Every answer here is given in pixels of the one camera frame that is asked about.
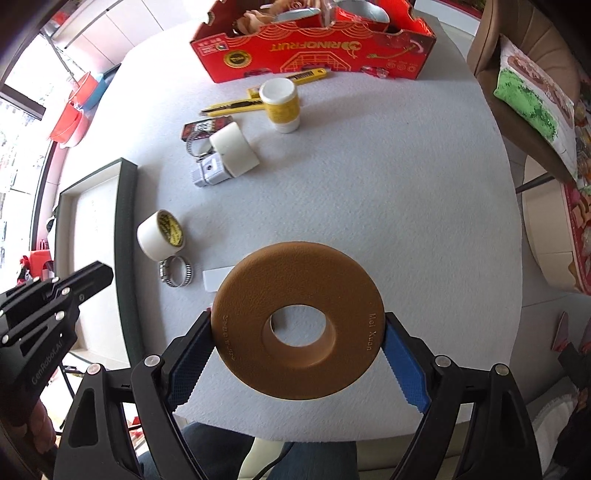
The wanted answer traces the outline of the person's left hand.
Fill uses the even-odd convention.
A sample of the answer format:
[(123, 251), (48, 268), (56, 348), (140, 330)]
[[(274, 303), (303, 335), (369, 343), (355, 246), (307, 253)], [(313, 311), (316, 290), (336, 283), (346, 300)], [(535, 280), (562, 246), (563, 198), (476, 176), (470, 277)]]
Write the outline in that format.
[(27, 437), (41, 455), (49, 452), (55, 446), (56, 432), (41, 399), (37, 400), (25, 423), (11, 424), (4, 410), (1, 410), (1, 420), (9, 438), (14, 440)]

